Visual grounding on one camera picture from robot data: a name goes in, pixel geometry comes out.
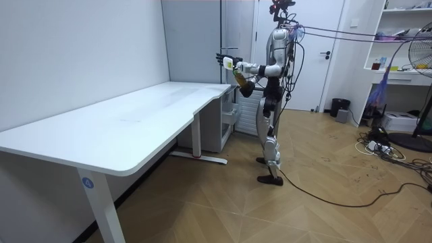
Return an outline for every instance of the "desk foot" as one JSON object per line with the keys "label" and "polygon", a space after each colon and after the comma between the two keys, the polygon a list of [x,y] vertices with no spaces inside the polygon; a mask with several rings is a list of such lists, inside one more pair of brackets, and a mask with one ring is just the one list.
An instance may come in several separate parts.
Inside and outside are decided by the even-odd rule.
{"label": "desk foot", "polygon": [[105,174],[78,169],[104,243],[125,243]]}
{"label": "desk foot", "polygon": [[170,153],[170,155],[177,156],[177,157],[183,157],[183,158],[189,158],[189,159],[198,159],[198,160],[202,160],[202,161],[220,163],[220,164],[224,164],[224,165],[226,165],[228,163],[228,161],[226,159],[208,157],[208,156],[203,156],[203,155],[201,155],[200,157],[194,157],[194,155],[192,155],[190,153],[183,153],[183,152],[178,152],[178,151],[173,151]]}

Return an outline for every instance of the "trash can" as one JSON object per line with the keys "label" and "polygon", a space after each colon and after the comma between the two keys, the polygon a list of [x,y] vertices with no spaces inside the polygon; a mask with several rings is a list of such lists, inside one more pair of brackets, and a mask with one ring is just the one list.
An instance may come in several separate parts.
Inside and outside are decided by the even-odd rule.
{"label": "trash can", "polygon": [[348,108],[350,107],[350,104],[351,104],[351,101],[346,100],[346,99],[339,99],[339,98],[332,99],[331,100],[330,115],[332,117],[337,117],[338,111],[340,109],[348,110]]}

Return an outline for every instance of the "label sticker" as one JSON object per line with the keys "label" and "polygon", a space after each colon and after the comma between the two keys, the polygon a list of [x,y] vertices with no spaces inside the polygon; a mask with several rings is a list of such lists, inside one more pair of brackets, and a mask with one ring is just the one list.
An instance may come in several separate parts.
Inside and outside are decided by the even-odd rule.
{"label": "label sticker", "polygon": [[88,178],[82,178],[82,183],[87,187],[87,188],[94,188],[94,184],[92,182],[92,180],[88,179]]}

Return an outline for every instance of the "desk leg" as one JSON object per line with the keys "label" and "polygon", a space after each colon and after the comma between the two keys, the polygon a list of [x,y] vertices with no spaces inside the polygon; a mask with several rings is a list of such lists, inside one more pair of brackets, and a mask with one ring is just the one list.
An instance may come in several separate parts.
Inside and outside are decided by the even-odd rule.
{"label": "desk leg", "polygon": [[228,161],[226,159],[220,159],[220,158],[214,158],[214,157],[208,157],[208,156],[202,156],[201,155],[201,131],[200,131],[200,113],[194,115],[194,121],[192,122],[192,154],[189,153],[183,153],[183,152],[177,152],[173,151],[170,155],[178,156],[178,157],[185,157],[185,158],[191,158],[191,159],[199,159],[203,161],[210,161],[215,163],[221,163],[226,165]]}
{"label": "desk leg", "polygon": [[105,174],[78,169],[105,243],[125,243]]}

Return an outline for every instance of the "fan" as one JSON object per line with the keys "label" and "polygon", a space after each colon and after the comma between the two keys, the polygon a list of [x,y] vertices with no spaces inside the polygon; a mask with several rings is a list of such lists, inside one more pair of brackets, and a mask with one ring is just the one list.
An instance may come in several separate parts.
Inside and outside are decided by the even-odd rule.
{"label": "fan", "polygon": [[[414,70],[426,77],[432,78],[432,22],[423,27],[412,38],[408,58]],[[390,142],[413,151],[432,153],[432,142],[419,136],[431,108],[432,98],[429,99],[414,133],[391,133],[389,134]]]}

